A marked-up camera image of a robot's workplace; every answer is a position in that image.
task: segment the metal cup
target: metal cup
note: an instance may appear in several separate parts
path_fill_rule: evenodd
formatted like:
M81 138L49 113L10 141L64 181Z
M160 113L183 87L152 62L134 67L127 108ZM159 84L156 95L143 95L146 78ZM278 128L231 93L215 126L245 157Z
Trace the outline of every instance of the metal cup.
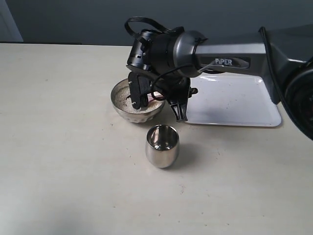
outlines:
M156 125L147 133L146 156L149 162L166 168L175 162L179 154L179 135L168 125Z

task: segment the gray wall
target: gray wall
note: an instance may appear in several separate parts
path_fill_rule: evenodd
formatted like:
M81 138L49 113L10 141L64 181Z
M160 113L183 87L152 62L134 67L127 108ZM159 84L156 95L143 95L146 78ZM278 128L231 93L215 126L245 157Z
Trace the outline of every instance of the gray wall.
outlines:
M7 0L25 42L131 45L131 16L207 37L313 23L312 0Z

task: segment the metal bowl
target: metal bowl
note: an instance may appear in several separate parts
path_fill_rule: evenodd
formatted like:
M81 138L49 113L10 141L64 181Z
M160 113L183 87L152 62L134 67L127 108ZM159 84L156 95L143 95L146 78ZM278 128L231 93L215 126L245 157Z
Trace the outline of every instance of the metal bowl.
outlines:
M117 113L124 118L125 120L132 122L132 123L142 123L151 120L154 118L159 112L161 112L162 108L164 107L165 101L160 101L162 104L155 109L151 111L147 111L146 113L139 113L139 114L134 114L134 113L129 113L126 111L123 111L119 109L115 102L115 96L116 94L123 88L128 87L128 79L124 79L120 81L119 83L116 84L116 86L112 89L111 91L111 102L113 104L114 109L117 111Z

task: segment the white table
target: white table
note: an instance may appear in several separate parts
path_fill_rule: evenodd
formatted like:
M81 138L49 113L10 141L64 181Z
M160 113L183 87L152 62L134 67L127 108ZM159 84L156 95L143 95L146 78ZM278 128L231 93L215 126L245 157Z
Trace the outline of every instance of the white table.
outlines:
M142 125L112 108L129 47L0 45L1 235L294 235L313 231L313 143L279 128ZM173 168L148 129L178 129Z

